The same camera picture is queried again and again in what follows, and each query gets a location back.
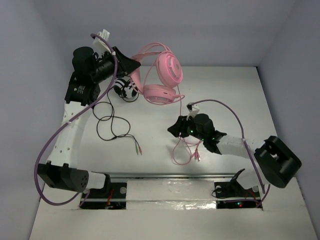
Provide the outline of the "pink headphones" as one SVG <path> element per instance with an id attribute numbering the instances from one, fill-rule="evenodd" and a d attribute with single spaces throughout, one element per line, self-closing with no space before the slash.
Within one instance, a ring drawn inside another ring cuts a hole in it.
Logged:
<path id="1" fill-rule="evenodd" d="M 140 70 L 136 69 L 129 77 L 137 93 L 147 102 L 158 106 L 181 102 L 185 95 L 175 88 L 178 88 L 183 81 L 183 70 L 175 54 L 168 46 L 160 42 L 151 42 L 131 59 L 141 63 L 144 58 L 150 56 L 157 56 L 151 66 L 155 67 L 161 84 L 146 84 L 151 68 L 147 71 L 143 82 Z"/>

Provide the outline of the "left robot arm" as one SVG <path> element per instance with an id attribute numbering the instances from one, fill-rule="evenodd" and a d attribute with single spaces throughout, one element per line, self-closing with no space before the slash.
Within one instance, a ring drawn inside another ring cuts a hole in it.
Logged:
<path id="1" fill-rule="evenodd" d="M 125 77 L 140 65 L 115 46 L 102 55 L 88 46 L 73 51 L 73 73 L 64 98 L 61 127 L 44 145 L 35 163 L 37 190 L 41 189 L 39 179 L 42 179 L 55 189 L 76 193 L 93 189 L 100 197 L 111 193 L 106 174 L 78 168 L 78 153 L 91 109 L 104 96 L 99 84 L 107 78 Z"/>

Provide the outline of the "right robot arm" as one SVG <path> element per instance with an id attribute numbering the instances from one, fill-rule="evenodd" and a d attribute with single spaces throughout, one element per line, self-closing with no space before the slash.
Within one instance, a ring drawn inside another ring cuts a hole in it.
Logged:
<path id="1" fill-rule="evenodd" d="M 168 132 L 174 137 L 192 136 L 218 155 L 236 156 L 251 161 L 253 169 L 240 169 L 228 182 L 217 182 L 213 196 L 218 199 L 244 197 L 259 185 L 285 188 L 302 166 L 301 160 L 277 136 L 248 140 L 220 132 L 207 114 L 179 116 Z"/>

